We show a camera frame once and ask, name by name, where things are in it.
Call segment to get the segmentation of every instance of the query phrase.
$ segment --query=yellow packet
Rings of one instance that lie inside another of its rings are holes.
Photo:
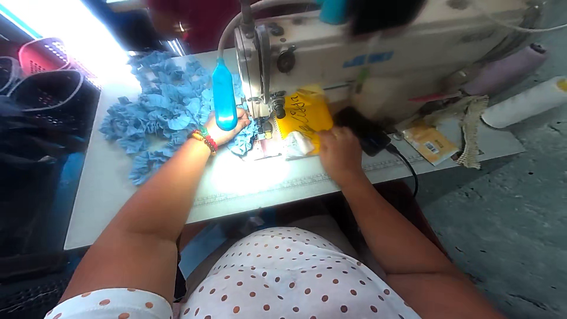
[[[304,86],[286,96],[285,111],[283,119],[274,121],[281,139],[297,131],[313,144],[314,150],[309,155],[319,154],[319,136],[315,132],[333,127],[323,89],[318,85]]]
[[[439,165],[459,151],[443,134],[423,121],[413,123],[413,127],[402,131],[405,140],[433,165]]]

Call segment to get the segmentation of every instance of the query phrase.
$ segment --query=woman's left hand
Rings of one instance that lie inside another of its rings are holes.
[[[214,117],[214,111],[209,115],[209,120],[205,123],[207,131],[209,131],[209,136],[213,139],[217,145],[222,145],[230,141],[236,136],[243,128],[250,124],[250,119],[248,118],[248,112],[243,108],[236,109],[236,115],[238,116],[238,123],[236,127],[230,131],[223,131],[218,127],[217,121]]]

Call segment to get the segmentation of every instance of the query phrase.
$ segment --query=sewing machine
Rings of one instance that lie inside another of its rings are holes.
[[[480,3],[493,17],[516,26],[538,18],[534,7],[520,0]],[[356,37],[350,23],[324,23],[319,14],[257,20],[252,33],[244,24],[235,29],[253,117],[285,116],[281,97],[318,83],[331,104],[355,105],[368,118],[398,122],[424,103],[409,99],[443,91],[448,76],[483,57],[500,58],[525,39],[518,41],[517,33],[467,1],[429,0],[410,24]]]

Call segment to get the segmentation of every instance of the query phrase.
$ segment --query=plastic basket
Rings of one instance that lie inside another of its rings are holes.
[[[7,94],[18,83],[21,74],[20,63],[12,57],[0,57],[0,95]]]
[[[99,90],[77,70],[33,74],[8,93],[28,116],[83,136],[92,125]]]
[[[24,44],[18,52],[24,75],[68,69],[71,65],[61,39],[46,37]]]

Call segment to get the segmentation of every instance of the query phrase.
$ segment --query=polka dot shirt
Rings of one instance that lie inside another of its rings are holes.
[[[173,318],[146,291],[102,289],[68,299],[46,319]],[[278,227],[225,252],[181,305],[179,318],[420,318],[384,281],[319,235]]]

